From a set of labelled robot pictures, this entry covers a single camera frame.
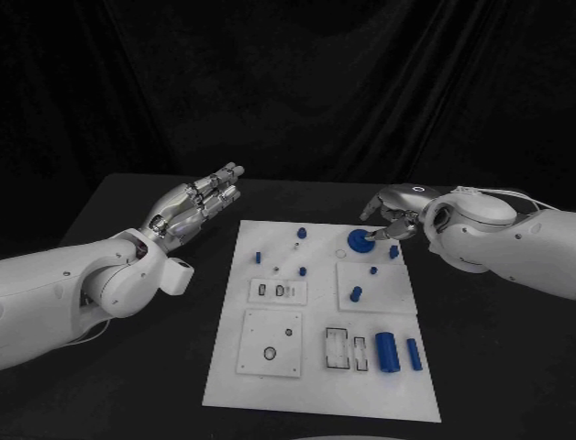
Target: black backdrop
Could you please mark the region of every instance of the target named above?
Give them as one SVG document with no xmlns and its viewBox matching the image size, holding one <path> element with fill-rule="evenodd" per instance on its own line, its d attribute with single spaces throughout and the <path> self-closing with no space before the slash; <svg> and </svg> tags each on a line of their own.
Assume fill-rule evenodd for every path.
<svg viewBox="0 0 576 440">
<path fill-rule="evenodd" d="M 576 1 L 0 1 L 0 258 L 107 173 L 229 160 L 576 210 Z"/>
</svg>

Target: black table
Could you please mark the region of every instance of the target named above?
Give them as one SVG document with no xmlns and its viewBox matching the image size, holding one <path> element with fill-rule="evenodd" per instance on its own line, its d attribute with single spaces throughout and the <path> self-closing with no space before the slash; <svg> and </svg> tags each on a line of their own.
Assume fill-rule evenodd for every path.
<svg viewBox="0 0 576 440">
<path fill-rule="evenodd" d="M 109 176 L 61 245 L 136 227 L 161 194 L 193 180 Z M 402 248 L 442 423 L 201 407 L 239 220 L 354 225 L 380 187 L 243 179 L 240 200 L 172 254 L 195 267 L 184 296 L 159 292 L 95 341 L 0 371 L 0 435 L 576 438 L 576 302 L 451 268 L 422 235 Z"/>
</svg>

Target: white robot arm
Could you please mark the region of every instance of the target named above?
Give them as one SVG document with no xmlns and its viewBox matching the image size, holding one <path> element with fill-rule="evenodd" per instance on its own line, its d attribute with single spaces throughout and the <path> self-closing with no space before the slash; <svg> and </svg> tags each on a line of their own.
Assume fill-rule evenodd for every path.
<svg viewBox="0 0 576 440">
<path fill-rule="evenodd" d="M 530 200 L 536 211 L 518 219 L 502 193 Z M 440 195 L 422 185 L 384 188 L 367 204 L 364 220 L 377 208 L 390 226 L 365 240 L 404 239 L 423 227 L 429 250 L 453 267 L 472 273 L 492 271 L 510 282 L 576 300 L 576 213 L 538 210 L 518 192 L 458 187 Z"/>
<path fill-rule="evenodd" d="M 0 261 L 0 369 L 63 347 L 93 325 L 135 314 L 158 289 L 181 295 L 193 268 L 167 253 L 237 199 L 233 163 L 158 200 L 139 230 Z"/>
</svg>

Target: robotic hand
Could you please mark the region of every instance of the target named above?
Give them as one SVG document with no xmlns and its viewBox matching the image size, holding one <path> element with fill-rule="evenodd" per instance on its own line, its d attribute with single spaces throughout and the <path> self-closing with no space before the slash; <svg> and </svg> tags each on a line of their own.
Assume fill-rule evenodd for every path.
<svg viewBox="0 0 576 440">
<path fill-rule="evenodd" d="M 536 211 L 518 219 L 500 193 L 533 202 Z M 538 210 L 538 205 L 550 209 Z M 440 195 L 412 184 L 383 188 L 360 220 L 380 208 L 391 224 L 367 241 L 412 237 L 423 227 L 429 251 L 461 270 L 491 270 L 538 291 L 576 300 L 576 213 L 559 211 L 518 192 L 456 187 Z"/>
<path fill-rule="evenodd" d="M 0 369 L 63 347 L 93 325 L 135 314 L 158 288 L 181 295 L 193 268 L 167 253 L 239 197 L 244 172 L 218 172 L 174 188 L 139 230 L 82 246 L 0 261 Z"/>
</svg>

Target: blue object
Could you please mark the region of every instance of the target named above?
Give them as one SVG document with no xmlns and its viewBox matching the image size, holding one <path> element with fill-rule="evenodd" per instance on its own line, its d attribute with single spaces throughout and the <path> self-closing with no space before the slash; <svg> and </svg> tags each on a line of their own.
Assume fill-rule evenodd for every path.
<svg viewBox="0 0 576 440">
<path fill-rule="evenodd" d="M 353 303 L 358 302 L 360 294 L 363 293 L 363 289 L 357 286 L 350 293 L 350 300 Z"/>
<path fill-rule="evenodd" d="M 390 247 L 390 259 L 394 259 L 400 255 L 400 251 L 397 250 L 397 246 L 393 245 Z"/>
<path fill-rule="evenodd" d="M 380 371 L 383 373 L 400 371 L 396 342 L 393 341 L 393 334 L 390 332 L 376 333 L 376 350 Z"/>
<path fill-rule="evenodd" d="M 423 363 L 420 362 L 420 355 L 417 354 L 416 340 L 407 339 L 407 350 L 410 357 L 410 366 L 416 371 L 423 369 Z"/>
<path fill-rule="evenodd" d="M 361 254 L 365 254 L 376 246 L 373 241 L 364 239 L 365 234 L 367 231 L 364 229 L 354 229 L 347 236 L 347 244 L 351 250 L 355 250 Z"/>
</svg>

